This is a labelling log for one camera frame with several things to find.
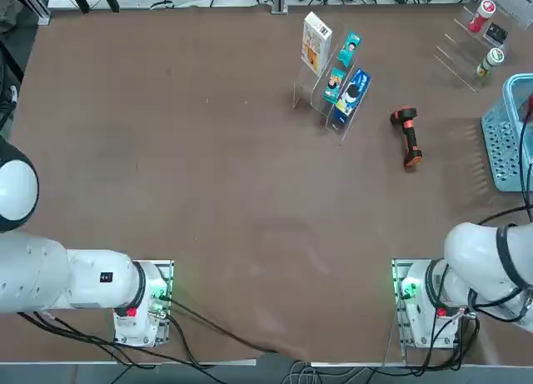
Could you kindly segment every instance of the blue basket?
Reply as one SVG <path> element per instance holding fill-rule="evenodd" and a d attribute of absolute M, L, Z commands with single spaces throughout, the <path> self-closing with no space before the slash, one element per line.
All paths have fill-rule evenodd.
<path fill-rule="evenodd" d="M 518 143 L 527 113 L 529 96 L 533 94 L 533 73 L 516 74 L 503 86 L 503 97 L 481 119 L 486 151 L 496 188 L 503 192 L 521 191 L 518 168 Z M 524 182 L 533 156 L 531 127 L 526 129 L 522 152 Z"/>

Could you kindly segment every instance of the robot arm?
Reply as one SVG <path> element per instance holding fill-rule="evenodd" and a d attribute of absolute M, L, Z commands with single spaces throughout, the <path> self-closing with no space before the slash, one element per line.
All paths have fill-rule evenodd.
<path fill-rule="evenodd" d="M 483 227 L 463 223 L 448 234 L 445 261 L 451 302 L 481 309 L 497 320 L 515 322 L 533 332 L 533 224 Z"/>
<path fill-rule="evenodd" d="M 429 347 L 431 333 L 452 320 L 435 338 L 434 347 L 453 347 L 456 318 L 466 311 L 481 312 L 533 332 L 531 244 L 533 223 L 502 228 L 462 223 L 454 227 L 445 240 L 444 258 L 413 262 L 402 281 L 399 292 L 411 323 L 412 345 Z"/>
<path fill-rule="evenodd" d="M 116 341 L 150 347 L 168 339 L 171 261 L 132 261 L 109 250 L 65 249 L 14 229 L 37 205 L 28 158 L 0 137 L 0 313 L 112 308 Z"/>

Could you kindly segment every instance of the brown table surface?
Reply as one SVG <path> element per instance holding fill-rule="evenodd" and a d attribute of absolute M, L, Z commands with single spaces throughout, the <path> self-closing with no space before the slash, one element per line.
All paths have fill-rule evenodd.
<path fill-rule="evenodd" d="M 175 297 L 264 347 L 379 363 L 395 309 L 391 259 L 441 257 L 454 225 L 520 202 L 494 187 L 480 117 L 507 77 L 531 67 L 531 36 L 510 35 L 507 63 L 475 94 L 432 56 L 457 6 L 318 8 L 363 36 L 359 60 L 373 76 L 338 147 L 313 111 L 291 105 L 306 12 L 54 14 L 38 30 L 12 135 L 41 180 L 24 230 L 171 258 Z M 405 104 L 420 113 L 425 160 L 413 174 L 388 121 Z M 109 312 L 62 316 L 112 332 Z M 200 360 L 258 355 L 181 320 Z M 16 316 L 0 322 L 2 361 L 107 360 Z M 533 362 L 533 337 L 481 323 L 468 362 Z M 395 337 L 389 362 L 401 362 Z M 183 356 L 177 336 L 159 351 Z"/>

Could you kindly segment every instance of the red bottle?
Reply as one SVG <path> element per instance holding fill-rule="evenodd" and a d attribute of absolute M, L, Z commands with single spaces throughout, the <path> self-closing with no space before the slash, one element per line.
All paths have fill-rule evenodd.
<path fill-rule="evenodd" d="M 477 8 L 476 15 L 468 23 L 468 28 L 471 32 L 479 32 L 485 22 L 496 12 L 496 5 L 491 0 L 481 1 Z"/>

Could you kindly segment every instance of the clear acrylic stand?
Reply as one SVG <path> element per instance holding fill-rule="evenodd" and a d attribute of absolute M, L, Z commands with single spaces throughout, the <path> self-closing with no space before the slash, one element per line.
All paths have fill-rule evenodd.
<path fill-rule="evenodd" d="M 444 33 L 441 40 L 436 45 L 433 55 L 436 60 L 447 68 L 453 75 L 466 85 L 473 92 L 480 91 L 491 80 L 491 73 L 485 77 L 476 75 L 476 68 L 485 58 L 491 48 L 496 45 L 486 39 L 485 33 L 491 23 L 504 28 L 508 36 L 506 42 L 500 48 L 507 58 L 509 56 L 507 44 L 509 34 L 514 27 L 520 27 L 518 22 L 512 18 L 512 14 L 506 11 L 497 2 L 496 13 L 490 18 L 479 32 L 472 32 L 468 28 L 469 21 L 475 16 L 476 9 L 482 0 L 464 5 L 460 13 L 453 20 L 451 29 Z"/>
<path fill-rule="evenodd" d="M 300 61 L 300 72 L 294 82 L 294 96 L 292 100 L 292 107 L 296 107 L 299 102 L 305 102 L 311 108 L 320 114 L 321 125 L 326 126 L 330 132 L 334 132 L 335 139 L 342 143 L 346 138 L 346 135 L 350 129 L 353 117 L 357 112 L 357 109 L 351 113 L 348 124 L 341 131 L 336 131 L 331 127 L 331 118 L 335 105 L 328 102 L 324 97 L 324 91 L 329 82 L 331 71 L 337 68 L 345 73 L 342 79 L 341 89 L 339 95 L 346 89 L 347 84 L 353 77 L 356 70 L 357 50 L 351 57 L 350 65 L 345 67 L 341 61 L 337 59 L 339 51 L 348 36 L 349 30 L 343 23 L 338 22 L 335 19 L 322 19 L 322 21 L 331 29 L 331 46 L 328 56 L 328 61 L 324 71 L 320 76 L 317 76 L 302 60 Z"/>

